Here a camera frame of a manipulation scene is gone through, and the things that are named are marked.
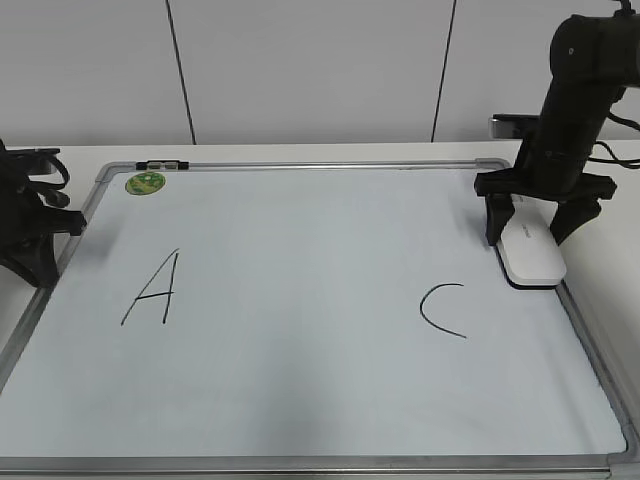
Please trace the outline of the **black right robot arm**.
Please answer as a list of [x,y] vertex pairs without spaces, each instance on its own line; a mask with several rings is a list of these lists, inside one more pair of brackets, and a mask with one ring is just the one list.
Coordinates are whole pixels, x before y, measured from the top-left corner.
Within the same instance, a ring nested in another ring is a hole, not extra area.
[[515,213],[515,195],[558,205],[550,231],[562,243],[601,212],[614,180],[585,172],[611,107],[639,85],[639,16],[621,8],[610,17],[574,14],[550,44],[552,79],[536,124],[512,167],[477,175],[485,200],[486,239],[494,246]]

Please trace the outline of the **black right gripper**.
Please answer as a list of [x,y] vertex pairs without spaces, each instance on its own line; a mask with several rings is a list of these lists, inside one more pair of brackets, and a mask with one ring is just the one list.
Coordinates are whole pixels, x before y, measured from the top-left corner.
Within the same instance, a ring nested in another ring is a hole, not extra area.
[[476,176],[474,190],[485,197],[485,236],[490,246],[497,245],[515,213],[510,194],[564,202],[550,225],[558,245],[600,214],[597,199],[611,199],[616,183],[584,171],[598,134],[581,122],[555,125],[538,120],[536,129],[521,139],[513,166]]

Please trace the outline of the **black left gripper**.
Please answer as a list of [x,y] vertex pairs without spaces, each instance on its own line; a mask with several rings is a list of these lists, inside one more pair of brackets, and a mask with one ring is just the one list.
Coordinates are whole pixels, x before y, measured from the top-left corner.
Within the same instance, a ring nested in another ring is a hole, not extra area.
[[55,234],[79,236],[87,222],[70,210],[70,174],[58,148],[1,148],[1,265],[36,288],[59,280]]

